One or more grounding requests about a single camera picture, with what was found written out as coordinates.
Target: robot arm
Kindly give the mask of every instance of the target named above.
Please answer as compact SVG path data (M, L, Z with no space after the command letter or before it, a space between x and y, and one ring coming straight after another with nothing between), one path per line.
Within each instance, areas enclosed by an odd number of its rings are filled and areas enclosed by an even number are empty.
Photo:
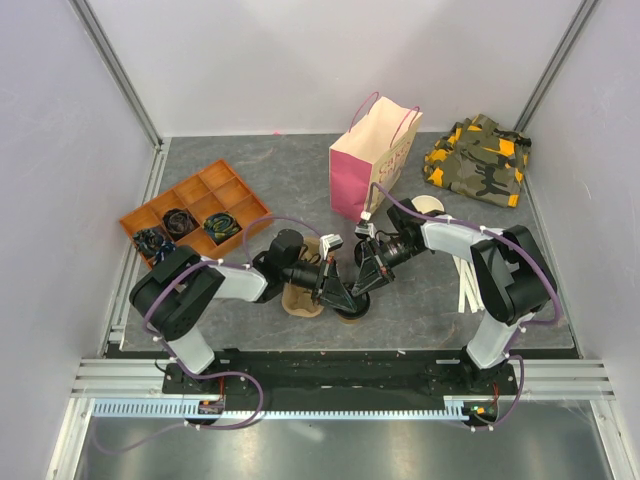
M400 203L417 212L411 200ZM461 361L472 378L490 375L492 369L503 364L509 341L518 326L530 320L549 300L542 282L516 252L484 233L459 225L427 222L395 206L389 208L387 214L397 230L396 236L387 242L379 242L372 236L375 227L368 223L366 215L356 228L356 235L361 238L355 251L360 273L352 293L360 295L392 282L395 266L427 250L446 252L473 262L486 311L476 335L463 349ZM426 213L432 217L443 214L441 211ZM557 288L527 228L489 230L527 251L554 290Z
M197 322L213 299L240 299L264 303L282 292L285 283L311 290L312 299L334 308L340 315L359 318L369 307L368 295L354 297L340 281L335 260L329 253L342 246L339 235L320 239L319 264L300 260L303 237L295 230L281 230L269 250L241 270L224 264L194 271L180 289L160 303L149 323L193 373L201 373L214 360L214 353L200 333ZM187 268L209 260L191 247L178 247L154 266L132 289L129 300L146 315L167 286Z

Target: orange compartment tray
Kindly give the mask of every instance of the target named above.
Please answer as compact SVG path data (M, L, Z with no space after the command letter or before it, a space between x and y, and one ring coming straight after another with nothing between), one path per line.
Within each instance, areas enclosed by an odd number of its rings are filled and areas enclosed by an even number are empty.
M189 212L197 224L195 230L182 238L167 235L163 225L163 215L172 208ZM205 220L214 213L229 213L240 225L241 230L217 244L202 228ZM135 245L133 235L143 228L156 228L168 236L176 245L189 245L200 255L222 258L242 243L244 229L254 220L271 215L271 211L247 186L233 168L223 159L217 160L205 169L120 219L120 225ZM264 230L273 220L256 224L249 237ZM140 256L151 268L154 258Z

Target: paper bag handle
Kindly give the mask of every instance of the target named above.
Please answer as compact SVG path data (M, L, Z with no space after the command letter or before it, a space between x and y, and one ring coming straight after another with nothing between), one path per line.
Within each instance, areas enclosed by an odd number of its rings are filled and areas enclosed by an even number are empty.
M409 110L407 112L407 114L404 116L404 118L402 119L402 121L400 122L400 125L398 125L398 129L396 130L396 133L393 134L393 138L391 139L391 143L389 144L389 148L391 148L393 146L393 142L396 139L396 135L398 134L398 132L400 131L400 127L402 127L402 124L404 123L404 121L407 119L407 117L409 116L409 114L413 111L416 111L416 114L413 116L413 118L411 119L411 123L409 124L409 128L411 128L411 125L413 124L413 121L416 119L416 117L418 116L418 114L420 113L420 107L418 107L417 105L415 107L413 107L411 110Z
M376 96L376 99L373 103L376 103L378 101L378 98L380 98L380 92L373 92L371 95L367 97L364 103L360 105L360 108L358 109L356 114L353 116L353 120L351 120L351 126L349 127L349 131L347 133L351 133L351 129L353 128L353 124L356 123L356 118L358 118L358 114L360 113L360 110L362 110L362 107L364 107L367 104L367 102L371 99L371 97L373 97L374 95ZM373 104L371 104L371 107L369 107L369 112L371 111L372 107L373 107Z

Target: camouflage pants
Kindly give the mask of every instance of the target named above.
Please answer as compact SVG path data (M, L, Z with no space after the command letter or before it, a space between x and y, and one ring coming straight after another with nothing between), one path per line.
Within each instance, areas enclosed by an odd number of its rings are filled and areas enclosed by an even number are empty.
M425 157L425 180L501 207L515 207L531 140L484 115L456 123Z

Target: white panel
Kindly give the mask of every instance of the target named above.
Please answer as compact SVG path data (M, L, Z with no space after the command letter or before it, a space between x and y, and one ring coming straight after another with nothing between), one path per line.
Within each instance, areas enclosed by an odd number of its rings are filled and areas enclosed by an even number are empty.
M513 125L578 0L92 0L166 136L344 132L373 90L422 129Z
M640 447L640 4L601 2L529 129L529 178L587 355Z
M152 150L65 0L0 2L0 472L43 478Z

